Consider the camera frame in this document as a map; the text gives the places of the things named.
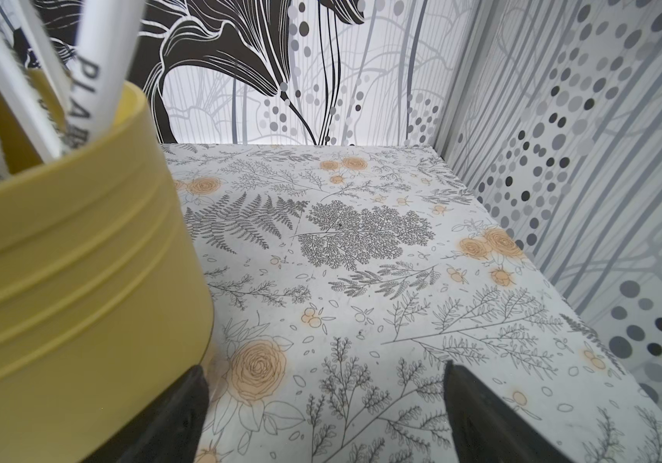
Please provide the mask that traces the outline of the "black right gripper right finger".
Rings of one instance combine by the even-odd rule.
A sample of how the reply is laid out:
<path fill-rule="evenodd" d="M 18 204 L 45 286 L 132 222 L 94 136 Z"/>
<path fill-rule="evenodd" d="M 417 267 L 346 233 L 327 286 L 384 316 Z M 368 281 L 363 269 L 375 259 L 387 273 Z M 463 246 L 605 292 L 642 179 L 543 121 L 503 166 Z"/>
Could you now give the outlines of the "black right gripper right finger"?
<path fill-rule="evenodd" d="M 567 462 L 475 374 L 448 361 L 443 399 L 460 462 Z"/>

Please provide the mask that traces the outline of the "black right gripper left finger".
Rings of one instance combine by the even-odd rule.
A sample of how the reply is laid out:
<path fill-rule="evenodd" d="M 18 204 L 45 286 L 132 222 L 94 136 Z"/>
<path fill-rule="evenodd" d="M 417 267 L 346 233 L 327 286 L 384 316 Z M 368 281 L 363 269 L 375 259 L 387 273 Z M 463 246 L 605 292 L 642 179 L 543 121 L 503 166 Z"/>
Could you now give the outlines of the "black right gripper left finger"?
<path fill-rule="evenodd" d="M 192 462 L 208 407 L 209 387 L 195 365 L 85 461 Z"/>

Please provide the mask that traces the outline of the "yellow plastic cup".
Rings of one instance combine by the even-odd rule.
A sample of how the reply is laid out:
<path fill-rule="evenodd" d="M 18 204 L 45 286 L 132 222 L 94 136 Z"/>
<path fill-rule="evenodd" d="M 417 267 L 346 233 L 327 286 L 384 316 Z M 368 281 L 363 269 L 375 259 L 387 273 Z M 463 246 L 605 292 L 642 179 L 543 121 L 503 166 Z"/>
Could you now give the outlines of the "yellow plastic cup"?
<path fill-rule="evenodd" d="M 79 462 L 207 353 L 209 290 L 149 103 L 39 160 L 0 95 L 0 462 Z"/>

